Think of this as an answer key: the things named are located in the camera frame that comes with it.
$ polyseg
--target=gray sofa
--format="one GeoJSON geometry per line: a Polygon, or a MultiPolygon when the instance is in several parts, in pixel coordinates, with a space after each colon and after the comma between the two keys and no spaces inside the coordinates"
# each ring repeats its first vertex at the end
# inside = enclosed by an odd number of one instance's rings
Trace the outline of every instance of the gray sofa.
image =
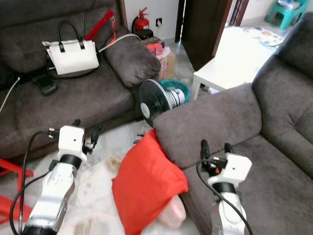
{"type": "Polygon", "coordinates": [[[213,201],[195,167],[202,139],[212,156],[223,157],[229,142],[252,161],[238,191],[255,235],[312,234],[313,13],[295,26],[252,84],[165,112],[154,127],[168,158],[188,178],[189,192],[181,198],[202,235],[211,233],[213,201]]]}
{"type": "MultiPolygon", "coordinates": [[[[32,71],[45,67],[46,51],[42,41],[57,41],[57,26],[63,20],[72,22],[81,36],[87,35],[105,13],[115,15],[117,37],[129,31],[122,25],[117,0],[1,0],[0,64],[1,84],[12,70],[31,77],[32,71]]],[[[62,31],[64,40],[75,39],[70,27],[62,31]]],[[[100,49],[111,41],[111,22],[95,35],[100,49]]],[[[0,113],[0,158],[19,162],[30,137],[49,127],[60,128],[80,118],[90,130],[99,122],[104,129],[140,118],[137,91],[145,79],[155,79],[159,61],[136,38],[128,37],[101,54],[100,68],[83,78],[57,79],[58,91],[43,96],[32,82],[23,79],[13,89],[0,113]]],[[[0,91],[0,102],[8,89],[0,91]]],[[[56,149],[46,137],[38,137],[30,157],[56,149]]]]}

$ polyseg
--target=door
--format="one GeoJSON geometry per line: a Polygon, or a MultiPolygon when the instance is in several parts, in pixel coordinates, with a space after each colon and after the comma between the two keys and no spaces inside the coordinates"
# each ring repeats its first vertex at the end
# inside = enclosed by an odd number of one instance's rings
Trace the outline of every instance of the door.
{"type": "Polygon", "coordinates": [[[232,0],[186,0],[182,20],[179,0],[179,22],[182,23],[181,41],[195,71],[209,62],[216,53],[232,0]]]}

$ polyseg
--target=black cable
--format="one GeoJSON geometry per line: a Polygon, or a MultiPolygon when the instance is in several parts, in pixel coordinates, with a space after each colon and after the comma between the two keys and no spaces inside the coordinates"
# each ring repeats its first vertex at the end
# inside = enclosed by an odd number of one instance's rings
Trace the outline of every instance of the black cable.
{"type": "Polygon", "coordinates": [[[200,174],[200,167],[201,167],[201,164],[204,163],[204,162],[208,162],[208,160],[203,159],[203,160],[199,161],[199,162],[197,163],[197,166],[196,166],[198,176],[200,177],[200,179],[202,180],[202,182],[203,182],[212,192],[214,192],[214,193],[218,196],[218,198],[219,198],[220,200],[225,201],[227,204],[230,205],[230,207],[231,207],[232,209],[234,209],[234,211],[239,215],[239,217],[240,217],[240,218],[243,220],[243,222],[245,223],[245,225],[246,225],[246,227],[247,227],[247,229],[248,229],[248,231],[249,231],[249,234],[250,234],[250,235],[253,235],[252,229],[251,229],[250,225],[248,224],[248,221],[247,221],[247,220],[245,219],[245,217],[241,214],[241,212],[240,212],[231,202],[229,202],[226,198],[224,198],[222,195],[220,195],[219,192],[217,192],[211,185],[209,185],[209,184],[201,177],[201,174],[200,174]]]}
{"type": "Polygon", "coordinates": [[[173,92],[172,92],[172,91],[169,91],[169,93],[172,95],[172,99],[173,99],[173,100],[175,101],[175,103],[176,103],[176,106],[175,106],[175,107],[178,107],[178,103],[177,103],[177,100],[176,100],[176,98],[175,98],[173,92]]]}
{"type": "Polygon", "coordinates": [[[15,227],[14,227],[14,223],[13,223],[13,211],[14,211],[14,207],[15,207],[15,204],[19,198],[19,196],[24,193],[25,189],[30,185],[32,184],[33,182],[35,182],[36,180],[38,179],[41,179],[42,177],[45,177],[50,171],[48,171],[46,174],[42,175],[42,176],[39,176],[31,181],[29,181],[24,187],[22,187],[22,189],[18,192],[18,194],[16,194],[16,196],[14,197],[13,199],[13,202],[12,202],[12,205],[11,205],[11,208],[10,208],[10,214],[9,214],[9,220],[10,220],[10,226],[11,226],[11,230],[13,232],[14,235],[18,235],[15,227]]]}
{"type": "MultiPolygon", "coordinates": [[[[28,156],[28,153],[30,151],[30,148],[31,148],[31,145],[35,139],[36,136],[38,135],[47,135],[47,131],[39,131],[39,132],[36,132],[30,139],[29,143],[28,143],[28,147],[27,147],[27,150],[25,152],[25,156],[24,156],[24,162],[23,162],[23,172],[22,172],[22,185],[21,185],[21,188],[24,187],[25,185],[25,172],[26,172],[26,162],[27,162],[27,156],[28,156]]],[[[21,193],[21,197],[20,197],[20,216],[19,216],[19,235],[22,234],[22,219],[23,219],[23,205],[24,205],[24,192],[22,191],[21,193]]]]}
{"type": "Polygon", "coordinates": [[[180,105],[180,97],[179,97],[179,93],[176,91],[176,90],[174,90],[175,92],[176,92],[176,94],[177,94],[177,97],[178,97],[178,101],[179,101],[179,105],[180,105]]]}

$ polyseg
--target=cardboard box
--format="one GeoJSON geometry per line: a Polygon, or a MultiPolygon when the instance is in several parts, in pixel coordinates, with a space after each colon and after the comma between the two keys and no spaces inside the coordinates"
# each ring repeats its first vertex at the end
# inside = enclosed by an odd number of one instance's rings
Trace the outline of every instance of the cardboard box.
{"type": "Polygon", "coordinates": [[[168,56],[160,60],[161,71],[159,74],[159,79],[173,79],[174,69],[175,69],[175,54],[170,52],[168,56]]]}

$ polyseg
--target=handbag handle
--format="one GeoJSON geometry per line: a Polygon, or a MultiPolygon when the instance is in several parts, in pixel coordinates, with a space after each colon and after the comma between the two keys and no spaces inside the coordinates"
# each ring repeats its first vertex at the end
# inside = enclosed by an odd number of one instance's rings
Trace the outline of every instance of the handbag handle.
{"type": "Polygon", "coordinates": [[[78,39],[78,42],[79,42],[79,46],[80,46],[80,49],[85,49],[85,46],[84,46],[84,43],[83,43],[83,39],[81,38],[81,36],[79,35],[78,31],[77,31],[77,28],[69,21],[62,21],[61,23],[59,23],[59,26],[58,26],[58,40],[59,40],[59,48],[60,48],[60,51],[61,52],[65,52],[65,49],[64,49],[64,46],[61,42],[61,27],[65,24],[69,24],[75,31],[76,33],[76,36],[77,36],[77,39],[78,39]]]}

